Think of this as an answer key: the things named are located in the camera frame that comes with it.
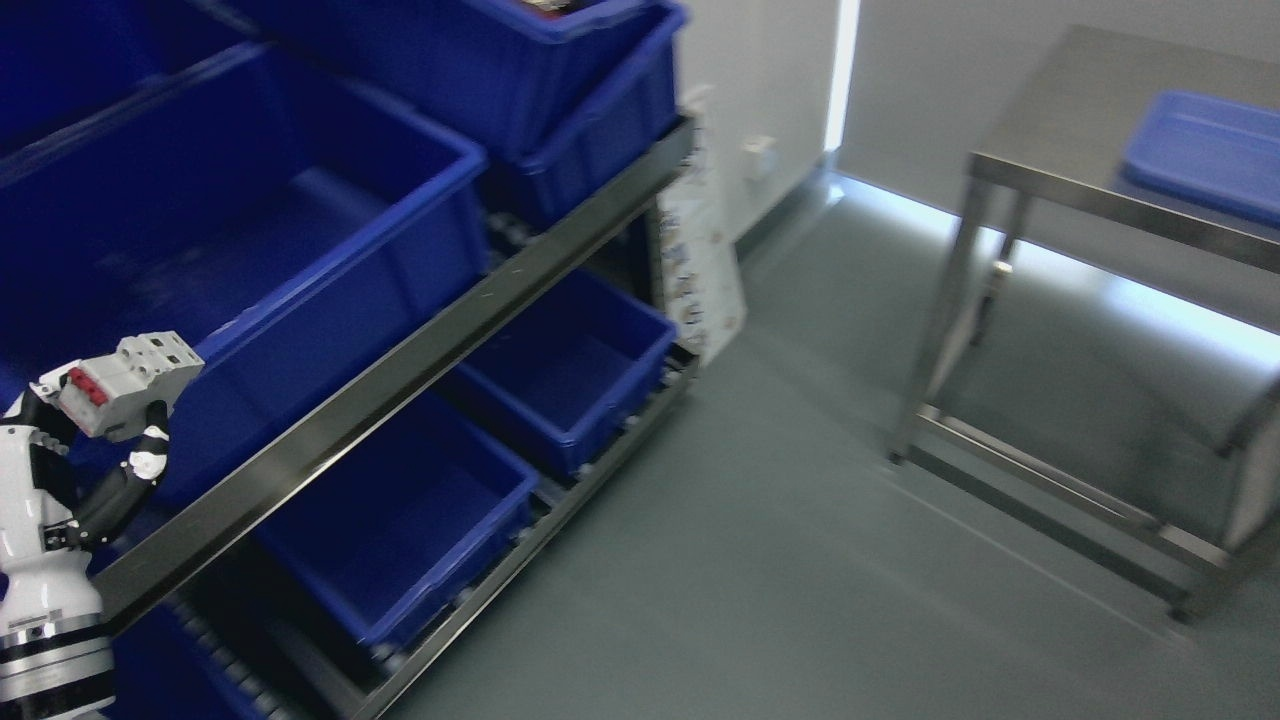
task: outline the stainless steel table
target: stainless steel table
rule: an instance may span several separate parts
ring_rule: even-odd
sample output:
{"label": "stainless steel table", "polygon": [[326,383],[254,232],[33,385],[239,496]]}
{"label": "stainless steel table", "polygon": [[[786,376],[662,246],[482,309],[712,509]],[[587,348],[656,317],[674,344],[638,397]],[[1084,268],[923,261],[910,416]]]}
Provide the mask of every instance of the stainless steel table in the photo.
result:
{"label": "stainless steel table", "polygon": [[[1147,105],[1161,91],[1175,88],[1280,106],[1280,65],[1073,27],[1012,99],[970,155],[960,224],[890,454],[895,461],[910,459],[937,468],[937,459],[924,457],[914,446],[918,433],[927,430],[1123,529],[1198,570],[1202,580],[1179,588],[1117,557],[1110,559],[1107,566],[1169,600],[1179,616],[1192,618],[1212,610],[1231,587],[1275,555],[1280,547],[1280,518],[1270,506],[1266,511],[1242,507],[1233,520],[1235,527],[1226,533],[1229,538],[1240,538],[1239,542],[1216,547],[948,418],[934,406],[955,363],[982,338],[991,305],[1012,270],[1012,250],[1021,240],[1034,199],[1280,273],[1276,228],[1147,191],[1123,178],[1124,149]],[[978,231],[997,187],[1011,188],[1016,195],[984,292],[974,293],[966,278],[975,263]],[[1222,452],[1247,450],[1249,436],[1260,427],[1266,415],[1262,410],[1275,400],[1274,395],[1268,393],[1260,409],[1251,410]],[[1044,518],[1007,493],[989,486],[978,493],[1068,544],[1098,550],[1065,524]],[[1240,492],[1240,502],[1251,502],[1256,495]]]}

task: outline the wall outlet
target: wall outlet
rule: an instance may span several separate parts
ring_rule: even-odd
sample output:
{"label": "wall outlet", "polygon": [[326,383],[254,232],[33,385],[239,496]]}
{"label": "wall outlet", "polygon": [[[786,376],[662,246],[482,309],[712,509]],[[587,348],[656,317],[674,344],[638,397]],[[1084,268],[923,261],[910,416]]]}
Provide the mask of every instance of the wall outlet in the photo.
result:
{"label": "wall outlet", "polygon": [[778,169],[777,145],[777,138],[767,135],[753,135],[742,142],[742,151],[748,158],[748,179],[759,182]]}

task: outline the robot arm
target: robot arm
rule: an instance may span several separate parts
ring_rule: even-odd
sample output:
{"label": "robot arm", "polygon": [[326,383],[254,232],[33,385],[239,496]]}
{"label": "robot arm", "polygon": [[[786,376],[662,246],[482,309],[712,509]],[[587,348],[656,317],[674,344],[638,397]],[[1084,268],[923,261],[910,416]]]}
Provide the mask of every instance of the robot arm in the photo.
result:
{"label": "robot arm", "polygon": [[150,333],[127,337],[113,354],[74,360],[31,383],[10,410],[14,418],[5,421],[37,428],[36,437],[50,441],[46,450],[65,455],[76,428],[111,442],[141,436],[128,460],[78,505],[65,480],[56,478],[56,459],[33,452],[47,462],[32,462],[32,483],[70,511],[69,518],[46,519],[45,551],[92,550],[129,524],[164,479],[169,409],[202,366],[177,333]]}
{"label": "robot arm", "polygon": [[146,407],[146,429],[129,459],[113,468],[69,520],[45,528],[45,548],[90,550],[114,541],[164,479],[169,461],[169,411],[163,400]]}
{"label": "robot arm", "polygon": [[[0,418],[0,717],[70,720],[114,698],[88,551],[114,539],[164,477],[169,410],[204,363],[174,333],[120,341],[31,383]],[[128,460],[84,498],[67,461],[77,428]]]}

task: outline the blue tray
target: blue tray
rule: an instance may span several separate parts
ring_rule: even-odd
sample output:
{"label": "blue tray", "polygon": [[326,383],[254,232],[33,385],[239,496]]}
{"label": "blue tray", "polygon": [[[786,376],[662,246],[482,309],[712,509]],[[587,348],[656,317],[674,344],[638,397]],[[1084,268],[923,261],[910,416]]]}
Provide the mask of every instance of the blue tray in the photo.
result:
{"label": "blue tray", "polygon": [[662,379],[676,328],[573,272],[440,383],[440,392],[535,465],[571,475]]}
{"label": "blue tray", "polygon": [[532,152],[658,20],[652,0],[550,19],[521,0],[227,0],[509,159]]}
{"label": "blue tray", "polygon": [[0,3],[0,155],[241,40],[182,0]]}
{"label": "blue tray", "polygon": [[408,644],[532,521],[538,474],[431,395],[257,530],[366,647]]}
{"label": "blue tray", "polygon": [[1280,225],[1280,110],[1161,94],[1125,151],[1135,183]]}
{"label": "blue tray", "polygon": [[655,0],[645,38],[534,152],[495,158],[485,202],[547,229],[626,169],[676,122],[676,32],[685,10]]}
{"label": "blue tray", "polygon": [[169,609],[146,614],[113,642],[113,720],[266,720]]}
{"label": "blue tray", "polygon": [[0,325],[0,397],[120,336],[178,331],[207,365],[159,497],[189,502],[481,275],[483,167],[462,137],[282,53],[215,55],[0,161],[0,302],[40,307]]}

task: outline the light strip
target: light strip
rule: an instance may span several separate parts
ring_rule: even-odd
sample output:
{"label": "light strip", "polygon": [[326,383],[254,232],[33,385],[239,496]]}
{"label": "light strip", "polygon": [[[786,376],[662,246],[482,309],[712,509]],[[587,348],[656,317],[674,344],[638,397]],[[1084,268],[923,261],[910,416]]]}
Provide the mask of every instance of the light strip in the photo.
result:
{"label": "light strip", "polygon": [[831,99],[827,105],[827,152],[845,142],[845,115],[849,111],[849,86],[854,78],[854,45],[858,41],[860,0],[840,0],[836,20],[836,61],[831,68]]}

